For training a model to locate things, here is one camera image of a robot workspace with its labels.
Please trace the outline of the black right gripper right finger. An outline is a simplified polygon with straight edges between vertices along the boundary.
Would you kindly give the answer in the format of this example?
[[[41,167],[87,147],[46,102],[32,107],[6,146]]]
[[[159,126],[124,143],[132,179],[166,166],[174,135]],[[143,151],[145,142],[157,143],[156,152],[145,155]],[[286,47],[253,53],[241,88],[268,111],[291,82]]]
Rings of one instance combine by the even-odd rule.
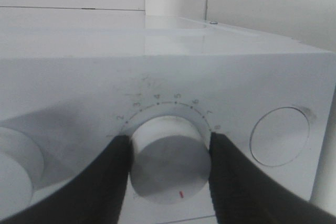
[[[211,133],[209,189],[218,223],[335,223],[253,164],[224,134]]]

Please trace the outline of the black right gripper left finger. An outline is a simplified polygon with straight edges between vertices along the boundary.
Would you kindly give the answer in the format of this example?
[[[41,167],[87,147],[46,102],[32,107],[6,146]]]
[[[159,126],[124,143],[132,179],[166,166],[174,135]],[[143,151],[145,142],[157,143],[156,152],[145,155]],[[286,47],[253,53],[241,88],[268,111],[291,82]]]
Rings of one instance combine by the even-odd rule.
[[[130,138],[116,136],[73,180],[2,222],[118,223],[130,167]]]

